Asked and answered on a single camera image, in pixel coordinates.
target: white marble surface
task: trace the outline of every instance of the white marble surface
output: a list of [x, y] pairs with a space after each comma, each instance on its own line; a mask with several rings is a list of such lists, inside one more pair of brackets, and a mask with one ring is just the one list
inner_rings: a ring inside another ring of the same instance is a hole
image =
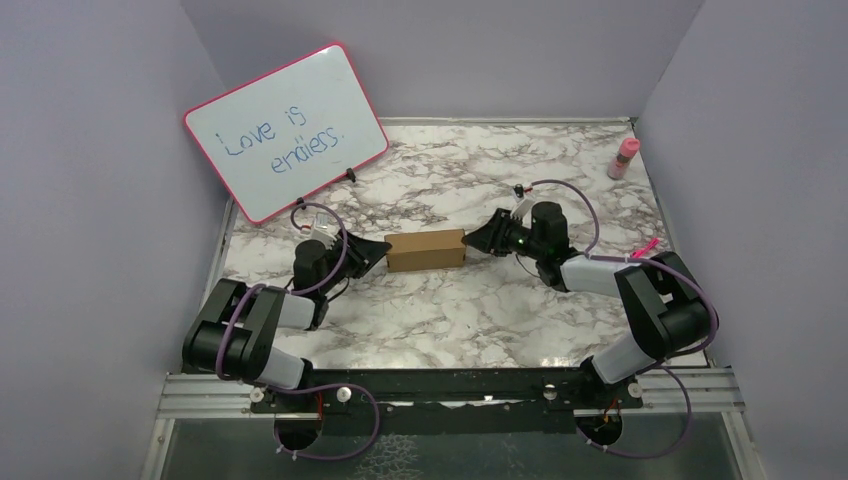
[[[386, 133], [391, 148], [359, 170], [355, 184], [312, 198], [339, 212], [356, 235], [470, 231], [496, 207], [514, 206], [512, 185], [542, 178], [570, 181], [592, 200], [601, 218], [597, 253], [624, 255], [664, 235], [641, 158], [622, 181], [605, 174], [621, 140], [633, 135], [627, 124], [390, 126]], [[580, 199], [554, 186], [534, 193], [563, 205], [573, 245], [585, 247], [592, 223]], [[261, 227], [239, 214], [223, 274], [283, 286], [303, 239], [288, 214]], [[331, 304], [317, 331], [281, 329], [275, 346], [320, 368], [574, 366], [626, 331], [617, 299], [555, 292], [514, 257], [469, 249], [467, 258], [461, 269], [401, 274], [388, 274], [383, 261]], [[525, 261], [535, 271], [532, 263]]]

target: pink cap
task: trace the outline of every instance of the pink cap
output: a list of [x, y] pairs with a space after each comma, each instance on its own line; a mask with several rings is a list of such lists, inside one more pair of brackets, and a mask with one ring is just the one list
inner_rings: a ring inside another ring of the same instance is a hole
[[621, 146], [618, 147], [618, 153], [624, 155], [627, 158], [633, 158], [636, 156], [636, 152], [639, 151], [639, 147], [642, 145], [642, 142], [635, 138], [625, 138], [623, 142], [621, 142]]

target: pink bottle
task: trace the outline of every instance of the pink bottle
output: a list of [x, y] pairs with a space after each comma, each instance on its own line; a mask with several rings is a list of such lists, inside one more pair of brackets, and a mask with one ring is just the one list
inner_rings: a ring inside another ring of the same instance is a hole
[[621, 180], [624, 177], [624, 172], [630, 166], [630, 160], [636, 156], [639, 151], [641, 142], [635, 138], [625, 138], [618, 147], [618, 155], [612, 159], [607, 168], [607, 175], [613, 180]]

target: cardboard box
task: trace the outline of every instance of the cardboard box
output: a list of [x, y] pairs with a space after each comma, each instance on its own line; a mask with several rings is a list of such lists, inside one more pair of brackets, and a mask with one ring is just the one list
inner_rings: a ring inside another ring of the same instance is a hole
[[386, 235], [392, 244], [386, 254], [389, 272], [461, 267], [465, 263], [464, 235], [464, 230]]

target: whiteboard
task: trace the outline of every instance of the whiteboard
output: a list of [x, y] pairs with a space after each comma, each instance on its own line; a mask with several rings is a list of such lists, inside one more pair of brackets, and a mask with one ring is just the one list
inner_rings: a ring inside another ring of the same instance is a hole
[[184, 122], [255, 224], [389, 148], [338, 43], [192, 108]]

